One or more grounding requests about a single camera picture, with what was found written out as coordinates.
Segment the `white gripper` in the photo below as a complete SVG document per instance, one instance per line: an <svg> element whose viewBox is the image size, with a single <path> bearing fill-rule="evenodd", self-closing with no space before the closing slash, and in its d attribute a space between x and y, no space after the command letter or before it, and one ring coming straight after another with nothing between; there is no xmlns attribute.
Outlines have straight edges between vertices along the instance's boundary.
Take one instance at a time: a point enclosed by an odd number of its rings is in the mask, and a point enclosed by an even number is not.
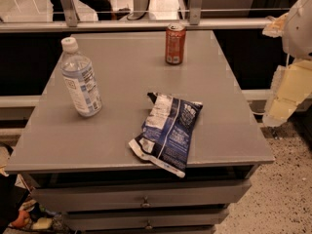
<svg viewBox="0 0 312 234"><path fill-rule="evenodd" d="M289 13L268 19L262 34L283 35L283 51L300 59L287 67L279 65L273 75L262 121L267 127L279 127L312 94L312 0L297 0Z"/></svg>

